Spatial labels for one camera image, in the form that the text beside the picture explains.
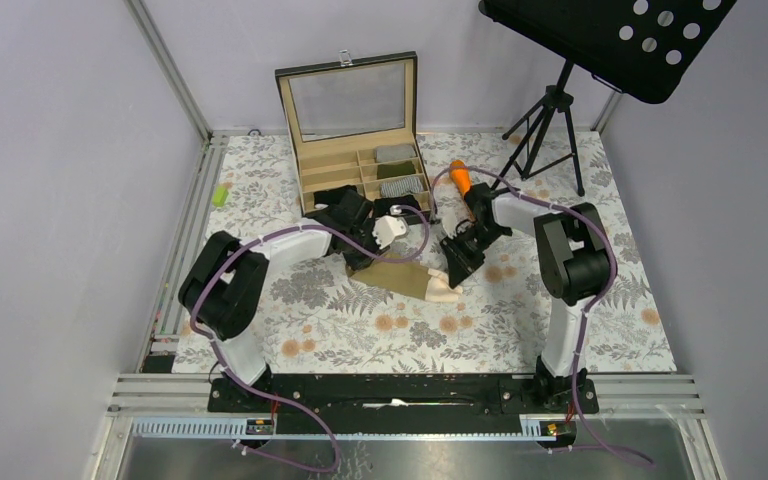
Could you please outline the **black underwear white trim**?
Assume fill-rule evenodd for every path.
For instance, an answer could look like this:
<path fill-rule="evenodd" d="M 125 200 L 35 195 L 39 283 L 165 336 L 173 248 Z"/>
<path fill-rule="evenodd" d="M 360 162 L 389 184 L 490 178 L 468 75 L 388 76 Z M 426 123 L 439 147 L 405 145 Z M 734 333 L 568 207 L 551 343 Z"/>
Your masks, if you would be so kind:
<path fill-rule="evenodd" d="M 313 193 L 313 202 L 316 208 L 325 208 L 337 205 L 345 198 L 363 197 L 358 192 L 356 185 L 344 185 L 332 189 L 319 190 Z"/>

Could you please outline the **olive khaki underwear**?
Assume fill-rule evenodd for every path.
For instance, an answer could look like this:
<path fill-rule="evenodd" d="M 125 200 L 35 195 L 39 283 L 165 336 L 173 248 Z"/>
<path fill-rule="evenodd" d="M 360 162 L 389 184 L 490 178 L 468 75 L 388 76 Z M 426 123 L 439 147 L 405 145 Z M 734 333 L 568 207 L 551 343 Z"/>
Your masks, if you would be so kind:
<path fill-rule="evenodd" d="M 346 273 L 350 279 L 365 285 L 427 302 L 458 302 L 463 294 L 462 287 L 449 285 L 446 272 L 417 262 L 374 262 L 361 270 L 347 267 Z"/>

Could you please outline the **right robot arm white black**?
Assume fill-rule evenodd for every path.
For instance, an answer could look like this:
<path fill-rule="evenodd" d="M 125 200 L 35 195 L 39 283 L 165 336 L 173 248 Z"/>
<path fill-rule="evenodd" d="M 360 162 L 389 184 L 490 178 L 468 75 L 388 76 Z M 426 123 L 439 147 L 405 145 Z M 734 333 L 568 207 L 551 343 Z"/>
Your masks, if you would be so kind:
<path fill-rule="evenodd" d="M 557 412 L 573 398 L 568 379 L 581 382 L 585 376 L 587 317 L 617 274 L 599 211 L 589 202 L 552 205 L 484 183 L 471 187 L 465 203 L 473 220 L 440 241 L 452 288 L 484 264 L 485 251 L 501 237 L 517 230 L 536 242 L 541 280 L 552 304 L 536 368 L 546 377 L 535 382 L 533 396 L 543 410 Z"/>

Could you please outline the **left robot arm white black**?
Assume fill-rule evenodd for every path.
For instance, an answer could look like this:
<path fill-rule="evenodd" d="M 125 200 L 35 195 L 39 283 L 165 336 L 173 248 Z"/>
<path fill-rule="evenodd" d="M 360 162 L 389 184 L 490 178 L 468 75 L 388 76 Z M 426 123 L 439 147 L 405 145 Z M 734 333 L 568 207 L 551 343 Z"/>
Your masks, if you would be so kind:
<path fill-rule="evenodd" d="M 355 190 L 343 190 L 336 202 L 297 223 L 250 240 L 227 231 L 209 237 L 178 292 L 190 314 L 190 328 L 205 337 L 220 366 L 232 378 L 232 398 L 248 411 L 269 401 L 268 370 L 250 330 L 267 274 L 332 254 L 352 267 L 367 266 L 377 241 L 373 202 Z"/>

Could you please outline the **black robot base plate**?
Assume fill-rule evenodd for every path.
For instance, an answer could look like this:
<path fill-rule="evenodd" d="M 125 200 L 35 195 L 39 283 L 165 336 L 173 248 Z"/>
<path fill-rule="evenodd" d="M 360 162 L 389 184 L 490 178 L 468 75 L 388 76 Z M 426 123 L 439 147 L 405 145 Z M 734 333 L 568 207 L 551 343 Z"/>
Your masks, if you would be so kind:
<path fill-rule="evenodd" d="M 211 413 L 263 414 L 280 435 L 519 434 L 521 416 L 596 414 L 593 381 L 514 374 L 272 374 L 260 397 L 227 375 L 212 380 Z"/>

